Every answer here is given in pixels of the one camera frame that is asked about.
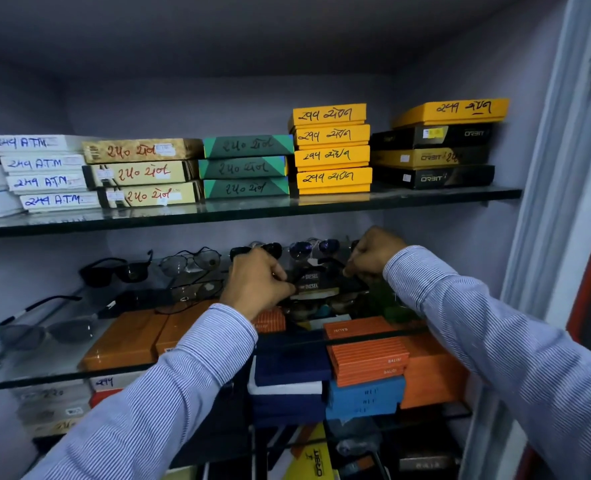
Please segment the person's right hand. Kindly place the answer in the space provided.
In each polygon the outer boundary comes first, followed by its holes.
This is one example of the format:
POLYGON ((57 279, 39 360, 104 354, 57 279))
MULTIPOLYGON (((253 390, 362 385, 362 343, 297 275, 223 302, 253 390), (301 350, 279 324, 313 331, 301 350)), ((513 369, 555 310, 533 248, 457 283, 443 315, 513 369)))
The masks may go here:
POLYGON ((401 288, 396 282, 398 273, 385 273, 384 270, 389 261, 407 247, 408 245, 397 235, 379 226, 372 226, 358 241, 350 258, 370 257, 373 261, 373 276, 384 277, 395 291, 399 291, 401 288))

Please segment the black sunglasses with tag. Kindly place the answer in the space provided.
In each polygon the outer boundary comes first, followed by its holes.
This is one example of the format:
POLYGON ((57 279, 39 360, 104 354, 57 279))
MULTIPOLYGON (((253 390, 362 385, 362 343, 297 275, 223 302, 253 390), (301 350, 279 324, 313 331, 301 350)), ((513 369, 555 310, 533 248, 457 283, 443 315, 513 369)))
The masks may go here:
POLYGON ((296 293, 288 299, 306 301, 368 293, 369 286, 356 276, 345 276, 344 268, 344 263, 334 258, 323 258, 316 266, 294 269, 289 282, 294 284, 296 293))

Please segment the person's left forearm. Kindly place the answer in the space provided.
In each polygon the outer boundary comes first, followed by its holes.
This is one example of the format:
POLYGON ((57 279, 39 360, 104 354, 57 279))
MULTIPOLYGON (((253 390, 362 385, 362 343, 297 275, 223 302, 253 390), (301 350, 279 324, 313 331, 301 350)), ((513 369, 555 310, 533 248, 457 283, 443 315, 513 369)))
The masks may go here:
POLYGON ((212 305, 176 347, 100 402, 22 480, 160 480, 258 341, 256 308, 212 305))

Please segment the blue-lens aviator sunglasses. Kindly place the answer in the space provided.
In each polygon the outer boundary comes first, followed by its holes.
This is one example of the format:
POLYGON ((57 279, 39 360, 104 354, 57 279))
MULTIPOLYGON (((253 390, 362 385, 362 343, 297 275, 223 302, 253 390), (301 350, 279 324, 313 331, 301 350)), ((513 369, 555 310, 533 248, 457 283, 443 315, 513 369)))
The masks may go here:
POLYGON ((306 241, 294 242, 289 246, 288 252, 291 259, 304 261, 311 258, 332 258, 339 252, 340 242, 337 239, 310 238, 306 241))

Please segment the navy blue box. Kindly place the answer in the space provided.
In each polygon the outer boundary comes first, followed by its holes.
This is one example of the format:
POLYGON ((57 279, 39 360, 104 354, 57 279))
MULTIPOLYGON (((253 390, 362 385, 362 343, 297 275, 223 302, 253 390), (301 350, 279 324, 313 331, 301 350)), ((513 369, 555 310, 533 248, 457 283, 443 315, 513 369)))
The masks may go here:
POLYGON ((332 365, 323 330, 268 333, 259 337, 254 373, 257 386, 331 379, 332 365))
POLYGON ((301 426, 324 420, 322 395, 252 395, 252 423, 256 428, 301 426))

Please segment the dark rimless glasses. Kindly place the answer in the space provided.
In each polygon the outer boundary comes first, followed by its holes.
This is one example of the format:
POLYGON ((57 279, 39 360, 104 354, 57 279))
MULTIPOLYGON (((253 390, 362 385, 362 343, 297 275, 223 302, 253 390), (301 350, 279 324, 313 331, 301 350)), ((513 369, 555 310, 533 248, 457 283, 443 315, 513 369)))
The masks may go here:
POLYGON ((128 290, 117 295, 106 306, 113 316, 122 312, 152 311, 157 315, 179 314, 218 298, 224 280, 207 280, 164 289, 128 290))

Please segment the green handwritten box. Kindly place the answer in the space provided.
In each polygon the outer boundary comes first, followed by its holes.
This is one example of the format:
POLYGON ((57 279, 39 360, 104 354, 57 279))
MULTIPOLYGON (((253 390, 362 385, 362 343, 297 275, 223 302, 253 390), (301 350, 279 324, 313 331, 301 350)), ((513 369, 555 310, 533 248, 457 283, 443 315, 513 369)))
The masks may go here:
POLYGON ((290 195, 287 177, 205 179, 203 188, 207 200, 290 195))
POLYGON ((288 160, 283 155, 201 159, 199 175, 203 180, 287 177, 288 160))
POLYGON ((290 134, 207 137, 203 147, 206 159, 286 156, 295 152, 290 134))

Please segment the plain orange box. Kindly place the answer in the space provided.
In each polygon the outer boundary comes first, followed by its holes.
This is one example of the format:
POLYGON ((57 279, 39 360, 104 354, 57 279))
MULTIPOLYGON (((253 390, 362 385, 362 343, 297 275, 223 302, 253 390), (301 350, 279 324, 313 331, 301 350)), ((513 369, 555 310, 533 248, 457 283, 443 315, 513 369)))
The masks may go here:
POLYGON ((168 315, 167 321, 156 340, 155 349, 157 355, 160 356, 173 350, 196 320, 210 306, 218 302, 219 300, 216 298, 177 303, 173 313, 168 315))
POLYGON ((121 314, 86 352, 78 368, 93 372, 155 363, 156 341, 168 317, 154 309, 121 314))

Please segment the large orange box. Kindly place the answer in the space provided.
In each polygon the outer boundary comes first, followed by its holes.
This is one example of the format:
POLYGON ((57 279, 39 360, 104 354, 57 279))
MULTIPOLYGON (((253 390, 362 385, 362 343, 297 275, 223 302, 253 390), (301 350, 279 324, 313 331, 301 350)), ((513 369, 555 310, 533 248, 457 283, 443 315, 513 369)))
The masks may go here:
POLYGON ((469 372, 458 359, 419 321, 396 324, 395 328, 411 332, 402 336, 410 359, 404 373, 406 387, 399 408, 407 410, 462 401, 469 372))

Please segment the dark gold and black box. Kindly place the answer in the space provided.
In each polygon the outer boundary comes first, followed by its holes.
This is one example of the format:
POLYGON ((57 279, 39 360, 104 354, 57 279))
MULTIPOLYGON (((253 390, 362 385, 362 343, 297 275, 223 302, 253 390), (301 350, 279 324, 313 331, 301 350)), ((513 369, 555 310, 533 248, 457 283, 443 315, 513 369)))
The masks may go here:
POLYGON ((397 169, 425 169, 460 165, 486 164, 491 149, 488 146, 460 148, 425 148, 413 150, 372 150, 373 166, 397 169))

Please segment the glass shelf under orange boxes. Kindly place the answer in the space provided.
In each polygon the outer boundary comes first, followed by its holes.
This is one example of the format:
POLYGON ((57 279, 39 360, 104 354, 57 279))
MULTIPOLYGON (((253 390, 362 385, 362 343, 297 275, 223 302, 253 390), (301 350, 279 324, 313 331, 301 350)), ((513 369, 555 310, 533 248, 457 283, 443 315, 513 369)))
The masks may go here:
MULTIPOLYGON (((394 414, 360 417, 350 420, 323 420, 321 425, 329 443, 346 439, 383 434, 424 425, 445 425, 451 420, 468 419, 470 409, 462 403, 423 406, 400 410, 394 414)), ((278 449, 287 444, 304 444, 313 435, 297 432, 313 422, 300 419, 269 419, 251 421, 250 410, 243 402, 218 400, 213 411, 179 450, 169 469, 202 465, 211 461, 245 458, 254 453, 255 446, 278 449)))

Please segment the black thick-framed sunglasses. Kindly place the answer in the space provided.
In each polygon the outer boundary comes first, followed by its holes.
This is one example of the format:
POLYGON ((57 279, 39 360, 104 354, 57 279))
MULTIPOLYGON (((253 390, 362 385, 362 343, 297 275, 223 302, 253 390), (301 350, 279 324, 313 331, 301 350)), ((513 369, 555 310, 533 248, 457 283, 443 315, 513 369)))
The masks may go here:
POLYGON ((124 283, 139 283, 148 278, 148 268, 153 261, 153 250, 148 250, 147 261, 129 261, 108 257, 90 263, 79 270, 84 283, 92 288, 109 286, 115 276, 124 283))

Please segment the black box with grey label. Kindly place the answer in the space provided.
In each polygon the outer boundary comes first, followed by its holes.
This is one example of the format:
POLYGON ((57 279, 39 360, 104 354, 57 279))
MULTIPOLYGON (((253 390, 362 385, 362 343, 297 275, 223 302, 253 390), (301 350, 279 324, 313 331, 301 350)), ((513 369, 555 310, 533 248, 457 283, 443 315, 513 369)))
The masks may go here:
POLYGON ((456 480, 462 460, 459 446, 402 445, 392 453, 394 469, 403 479, 456 480))

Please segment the red box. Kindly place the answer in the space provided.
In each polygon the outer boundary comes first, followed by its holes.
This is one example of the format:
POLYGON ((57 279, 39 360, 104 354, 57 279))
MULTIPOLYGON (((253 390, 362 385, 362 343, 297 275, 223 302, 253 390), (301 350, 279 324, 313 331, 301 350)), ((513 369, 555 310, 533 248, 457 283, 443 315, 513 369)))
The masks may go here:
POLYGON ((123 390, 122 388, 116 388, 116 389, 100 390, 100 391, 94 392, 89 400, 90 409, 97 407, 97 405, 99 405, 99 403, 101 403, 102 401, 104 401, 108 397, 111 397, 112 395, 116 395, 116 394, 120 393, 122 390, 123 390))

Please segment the white cabinet door frame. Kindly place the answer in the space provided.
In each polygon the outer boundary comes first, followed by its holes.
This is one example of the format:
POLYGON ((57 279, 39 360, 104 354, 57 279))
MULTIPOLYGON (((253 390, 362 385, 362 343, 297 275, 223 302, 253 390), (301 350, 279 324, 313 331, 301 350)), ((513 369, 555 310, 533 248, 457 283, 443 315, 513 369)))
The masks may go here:
POLYGON ((574 343, 591 262, 591 0, 566 0, 500 296, 574 343))

